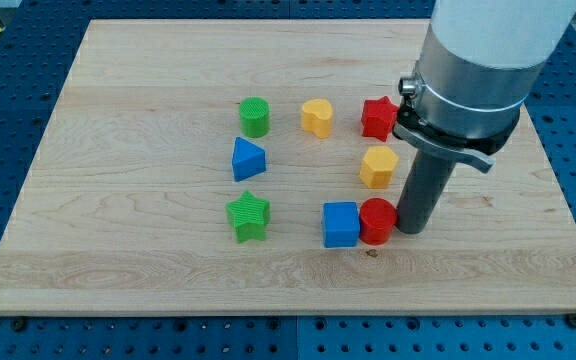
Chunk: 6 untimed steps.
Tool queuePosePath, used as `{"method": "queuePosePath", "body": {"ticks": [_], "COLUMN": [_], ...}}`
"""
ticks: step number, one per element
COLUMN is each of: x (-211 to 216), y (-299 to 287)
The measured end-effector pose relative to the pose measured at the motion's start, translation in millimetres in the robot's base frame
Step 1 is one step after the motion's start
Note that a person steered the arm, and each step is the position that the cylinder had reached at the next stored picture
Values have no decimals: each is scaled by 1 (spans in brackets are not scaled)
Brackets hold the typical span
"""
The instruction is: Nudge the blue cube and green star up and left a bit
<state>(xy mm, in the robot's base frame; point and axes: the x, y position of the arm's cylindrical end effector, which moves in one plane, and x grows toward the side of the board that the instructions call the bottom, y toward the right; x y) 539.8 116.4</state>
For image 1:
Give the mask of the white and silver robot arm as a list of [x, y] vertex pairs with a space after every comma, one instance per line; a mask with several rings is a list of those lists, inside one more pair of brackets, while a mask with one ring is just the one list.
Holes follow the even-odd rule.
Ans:
[[574, 14], [576, 0], [436, 2], [419, 58], [400, 79], [393, 133], [416, 148], [416, 171], [483, 173]]

